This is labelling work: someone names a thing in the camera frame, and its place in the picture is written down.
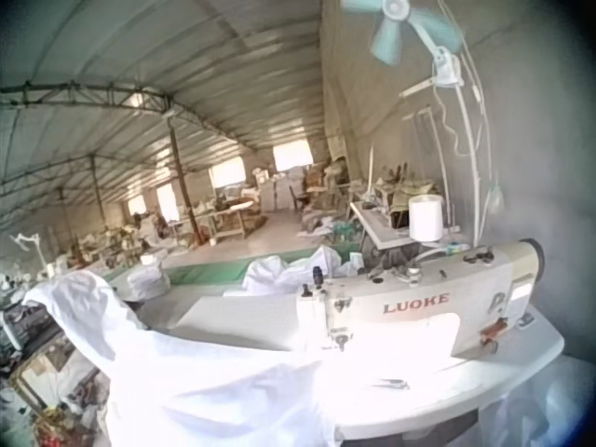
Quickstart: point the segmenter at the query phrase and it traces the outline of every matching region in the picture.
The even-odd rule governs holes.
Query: window
[[[246,180],[246,171],[241,156],[224,161],[210,169],[211,181],[214,188],[221,188],[228,184],[240,183]]]
[[[157,201],[159,202],[159,209],[161,215],[164,216],[166,222],[180,221],[180,214],[176,206],[176,196],[171,183],[165,184],[157,188]]]
[[[313,164],[313,155],[307,140],[288,142],[280,146],[274,146],[273,157],[276,160],[278,171],[288,170],[294,166],[306,166]]]
[[[142,196],[136,196],[129,200],[129,212],[130,215],[133,215],[135,212],[139,214],[147,212],[147,207],[145,206],[145,199],[142,198]]]

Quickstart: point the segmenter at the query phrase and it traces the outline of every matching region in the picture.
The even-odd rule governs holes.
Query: ceiling
[[[319,0],[20,0],[0,23],[0,231],[322,138]]]

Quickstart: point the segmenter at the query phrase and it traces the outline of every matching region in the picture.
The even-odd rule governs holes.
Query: luoke logo
[[[424,309],[425,307],[442,305],[447,302],[449,302],[449,293],[442,293],[441,295],[431,296],[424,300],[403,301],[394,305],[385,305],[383,313],[393,314],[396,312],[405,312],[406,310]]]

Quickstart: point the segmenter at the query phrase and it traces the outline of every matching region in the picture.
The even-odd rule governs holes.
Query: industrial sewing machine
[[[491,345],[525,316],[544,256],[533,239],[385,271],[377,278],[323,279],[304,285],[297,318],[307,349],[350,345],[394,358],[448,358]]]

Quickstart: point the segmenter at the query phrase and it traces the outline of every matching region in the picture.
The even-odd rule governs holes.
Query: white fabric
[[[135,300],[144,301],[165,295],[169,291],[169,278],[157,264],[138,265],[127,279]]]
[[[318,359],[146,331],[101,278],[78,271],[31,290],[111,379],[113,447],[332,446],[316,398]]]
[[[315,399],[318,363],[137,332],[123,343],[108,401],[114,447],[328,446]]]
[[[448,447],[569,444],[595,390],[596,366],[559,356],[503,399],[481,409],[478,424]]]
[[[249,264],[242,288],[233,288],[224,296],[274,295],[295,293],[303,284],[313,283],[313,267],[320,267],[324,276],[339,278],[356,275],[362,267],[361,258],[350,257],[342,265],[342,258],[334,249],[321,245],[309,258],[286,263],[279,256],[255,259]]]
[[[104,279],[85,270],[38,284],[23,302],[44,305],[73,345],[110,378],[115,348],[143,327]]]

